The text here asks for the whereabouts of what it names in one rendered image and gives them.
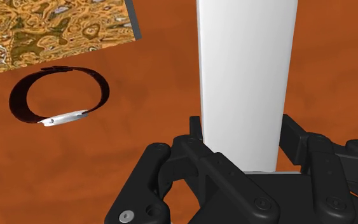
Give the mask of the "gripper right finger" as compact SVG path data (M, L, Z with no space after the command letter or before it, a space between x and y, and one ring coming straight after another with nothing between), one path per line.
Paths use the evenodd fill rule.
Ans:
M322 224L358 224L358 139L339 145L283 115L279 146L310 176L313 211Z

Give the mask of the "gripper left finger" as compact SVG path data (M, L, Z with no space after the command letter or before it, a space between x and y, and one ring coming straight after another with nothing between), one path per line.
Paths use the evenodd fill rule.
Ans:
M222 153L202 142L200 119L171 146L147 146L108 211L104 224L171 224L164 197L173 182L185 180L199 210L188 224L278 224L280 207Z

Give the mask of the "white tall slab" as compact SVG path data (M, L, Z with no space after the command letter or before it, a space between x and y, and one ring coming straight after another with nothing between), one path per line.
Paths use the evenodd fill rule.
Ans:
M277 167L299 0L196 0L204 143L242 171Z

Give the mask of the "dark band silver wristwatch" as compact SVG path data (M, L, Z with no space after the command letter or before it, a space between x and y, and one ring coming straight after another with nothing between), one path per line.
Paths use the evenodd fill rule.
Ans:
M92 109L85 109L64 113L61 115L44 117L39 116L31 111L27 103L27 94L30 87L40 78L54 73L63 73L69 71L81 71L91 76L100 87L100 101ZM24 123L42 123L45 127L61 125L64 123L80 120L88 116L89 113L103 106L109 99L110 88L107 80L93 69L85 67L69 67L69 66L52 66L44 67L36 73L29 74L22 78L12 89L9 97L9 108L11 114Z

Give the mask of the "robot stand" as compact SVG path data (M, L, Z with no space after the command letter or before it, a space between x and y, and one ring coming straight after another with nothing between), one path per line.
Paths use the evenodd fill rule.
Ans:
M0 73L140 38L132 0L0 0Z

